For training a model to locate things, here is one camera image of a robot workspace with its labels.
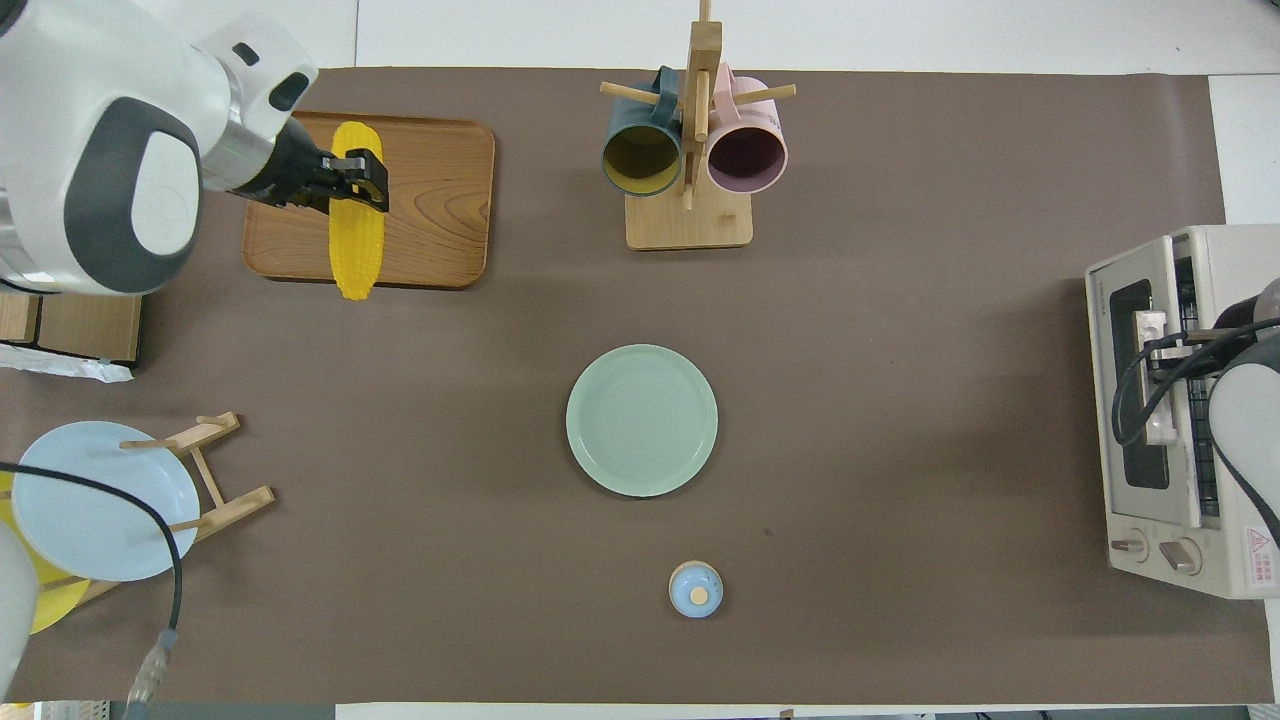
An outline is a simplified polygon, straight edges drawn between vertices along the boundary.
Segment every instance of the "plate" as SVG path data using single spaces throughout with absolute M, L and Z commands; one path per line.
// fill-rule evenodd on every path
M 593 480 L 631 497 L 687 483 L 716 445 L 716 395 L 684 355 L 627 345 L 588 365 L 564 415 L 568 445 Z
M 0 492 L 9 489 L 13 489 L 13 474 L 0 473 Z M 72 574 L 67 570 L 63 570 L 41 557 L 41 555 L 31 547 L 31 543 L 22 537 L 18 521 L 13 518 L 13 503 L 0 501 L 0 523 L 12 528 L 18 536 L 18 541 L 22 543 L 23 550 L 27 551 L 27 556 L 31 559 L 31 564 L 36 569 L 36 583 L 44 585 L 72 577 Z M 88 580 L 81 580 L 78 583 L 41 592 L 40 596 L 36 597 L 36 618 L 31 621 L 31 634 L 44 630 L 74 610 L 79 603 L 79 600 L 84 597 L 84 591 L 88 589 Z
M 72 423 L 41 436 L 22 461 L 123 489 L 170 525 L 200 516 L 196 484 L 173 452 L 163 447 L 120 450 L 127 439 L 152 438 L 118 423 Z M 164 536 L 151 518 L 104 492 L 19 473 L 13 483 L 13 510 L 36 552 L 73 575 L 141 580 L 172 565 Z M 178 553 L 186 555 L 195 539 L 195 528 L 174 533 Z

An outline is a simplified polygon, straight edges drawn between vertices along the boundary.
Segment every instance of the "cable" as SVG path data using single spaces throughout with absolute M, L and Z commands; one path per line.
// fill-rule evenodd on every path
M 156 512 L 155 507 L 151 507 L 142 500 L 138 500 L 120 488 L 115 488 L 97 480 L 91 480 L 88 478 L 82 478 L 79 475 L 73 475 L 70 473 L 63 473 L 60 470 L 47 470 L 45 468 L 35 468 L 32 465 L 4 461 L 0 461 L 0 470 L 6 473 L 20 473 L 23 475 L 41 475 L 44 478 L 63 480 L 74 486 L 93 488 L 96 491 L 119 497 L 120 500 L 129 502 L 134 507 L 146 512 L 156 527 L 160 528 L 160 533 L 164 536 L 164 542 L 169 547 L 169 560 L 173 562 L 173 605 L 169 610 L 169 629 L 174 632 L 178 630 L 178 614 L 182 611 L 182 556 L 178 555 L 178 543 L 173 539 L 173 532 L 169 530 L 169 524 L 165 523 L 164 518 L 161 518 L 159 512 Z
M 1124 375 L 1120 379 L 1120 383 L 1117 383 L 1117 386 L 1116 386 L 1116 393 L 1111 398 L 1111 434 L 1115 438 L 1115 441 L 1117 443 L 1120 443 L 1121 447 L 1128 447 L 1128 446 L 1134 445 L 1138 441 L 1140 441 L 1142 437 L 1143 437 L 1143 432 L 1144 432 L 1144 427 L 1147 424 L 1147 420 L 1152 416 L 1152 414 L 1156 413 L 1156 407 L 1160 405 L 1160 401 L 1164 400 L 1165 396 L 1169 395 L 1169 391 L 1172 389 L 1172 387 L 1175 384 L 1178 384 L 1179 380 L 1184 379 L 1184 377 L 1189 374 L 1189 370 L 1197 363 L 1199 363 L 1201 360 L 1203 360 L 1207 355 L 1212 355 L 1213 352 L 1217 352 L 1222 347 L 1225 347 L 1225 346 L 1235 342 L 1236 340 L 1239 340 L 1239 338 L 1242 338 L 1242 337 L 1244 337 L 1247 334 L 1256 333 L 1256 332 L 1258 332 L 1261 329 L 1266 329 L 1266 328 L 1274 328 L 1274 327 L 1277 327 L 1277 325 L 1280 325 L 1280 318 L 1272 318 L 1270 320 L 1261 320 L 1258 323 L 1249 323 L 1247 325 L 1240 325 L 1238 328 L 1233 328 L 1229 333 L 1219 336 L 1219 337 L 1213 338 L 1211 342 L 1207 342 L 1207 343 L 1199 346 L 1199 348 L 1197 348 L 1196 352 L 1192 352 L 1190 355 L 1188 355 L 1187 357 L 1184 357 L 1181 363 L 1179 363 L 1178 365 L 1175 365 L 1174 369 L 1169 372 L 1169 375 L 1164 380 L 1161 380 L 1158 386 L 1156 386 L 1156 389 L 1151 393 L 1151 398 L 1147 400 L 1147 405 L 1143 406 L 1142 414 L 1138 418 L 1138 428 L 1130 436 L 1125 436 L 1120 430 L 1120 421 L 1119 421 L 1119 418 L 1120 418 L 1120 404 L 1123 401 L 1123 397 L 1120 396 L 1120 389 L 1121 388 L 1124 388 L 1124 389 L 1128 388 L 1128 382 L 1125 382 L 1125 379 L 1130 374 L 1130 370 L 1126 368 Z M 1161 341 L 1165 341 L 1165 340 L 1169 340 L 1169 338 L 1172 338 L 1172 337 L 1176 337 L 1178 334 L 1183 334 L 1183 333 L 1175 333 L 1172 336 L 1166 336 L 1164 338 L 1160 338 L 1158 341 L 1151 341 L 1151 342 L 1146 343 L 1143 346 L 1143 352 L 1139 354 L 1138 357 L 1134 359 L 1134 363 L 1129 364 L 1129 368 L 1137 368 L 1137 363 L 1139 363 L 1139 361 L 1143 360 L 1143 354 L 1146 354 L 1147 356 L 1149 356 L 1151 352 L 1155 352 L 1155 350 L 1157 350 L 1157 347 L 1152 347 L 1151 352 L 1148 352 L 1147 351 L 1147 346 L 1149 346 L 1152 343 L 1158 343 Z

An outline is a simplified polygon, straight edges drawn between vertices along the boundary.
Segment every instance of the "mug rack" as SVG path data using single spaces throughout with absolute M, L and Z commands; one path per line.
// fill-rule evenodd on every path
M 741 247 L 751 242 L 751 196 L 721 188 L 707 169 L 712 85 L 723 47 L 723 26 L 710 19 L 710 0 L 699 0 L 698 20 L 689 33 L 689 61 L 682 101 L 677 105 L 684 111 L 681 181 L 649 197 L 626 196 L 627 247 L 631 250 Z M 612 82 L 602 82 L 600 92 L 650 105 L 658 102 L 657 94 Z M 795 94 L 795 85 L 767 87 L 733 95 L 733 104 L 781 100 Z

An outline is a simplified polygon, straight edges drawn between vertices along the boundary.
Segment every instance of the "white table surface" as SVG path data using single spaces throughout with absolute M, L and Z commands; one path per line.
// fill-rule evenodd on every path
M 681 67 L 698 8 L 695 0 L 133 1 L 191 40 L 253 9 L 293 32 L 326 68 Z M 1266 0 L 718 0 L 713 18 L 724 22 L 726 59 L 742 68 L 1211 76 L 1226 222 L 1280 223 L 1280 9 Z M 1268 601 L 1267 616 L 1280 679 L 1280 601 Z M 456 717 L 461 710 L 527 716 L 538 707 L 349 706 L 339 707 L 339 719 Z M 658 720 L 782 708 L 626 707 L 582 706 L 576 716 Z M 563 717 L 566 708 L 545 711 Z

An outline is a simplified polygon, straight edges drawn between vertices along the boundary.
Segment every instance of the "wooden tray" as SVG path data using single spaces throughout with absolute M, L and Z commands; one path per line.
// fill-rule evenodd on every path
M 392 209 L 380 286 L 462 288 L 489 254 L 494 141 L 470 120 L 294 113 L 316 145 L 329 147 L 344 120 L 383 140 Z M 253 202 L 244 218 L 244 264 L 275 281 L 333 282 L 329 218 L 302 208 Z

